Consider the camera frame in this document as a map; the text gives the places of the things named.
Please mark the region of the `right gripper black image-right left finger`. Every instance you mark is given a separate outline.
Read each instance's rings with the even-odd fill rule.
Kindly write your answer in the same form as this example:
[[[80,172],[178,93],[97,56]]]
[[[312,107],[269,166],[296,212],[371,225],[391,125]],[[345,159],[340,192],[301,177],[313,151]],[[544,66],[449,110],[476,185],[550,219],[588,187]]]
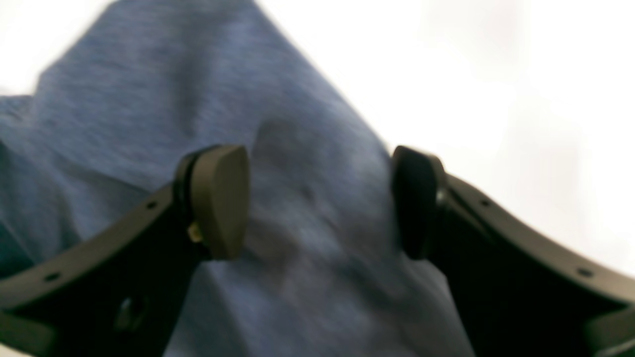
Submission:
[[[30,357],[160,357],[192,276],[240,256],[242,145],[185,156],[175,178],[94,238],[1,282],[1,345]]]

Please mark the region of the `right gripper black image-right right finger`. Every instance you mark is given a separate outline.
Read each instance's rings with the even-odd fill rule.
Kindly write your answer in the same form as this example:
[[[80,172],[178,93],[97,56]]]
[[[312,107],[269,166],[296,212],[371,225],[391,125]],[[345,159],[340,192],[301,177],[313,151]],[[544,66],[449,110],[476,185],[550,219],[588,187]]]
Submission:
[[[479,357],[632,357],[634,279],[545,237],[398,146],[392,194],[401,245],[446,277]]]

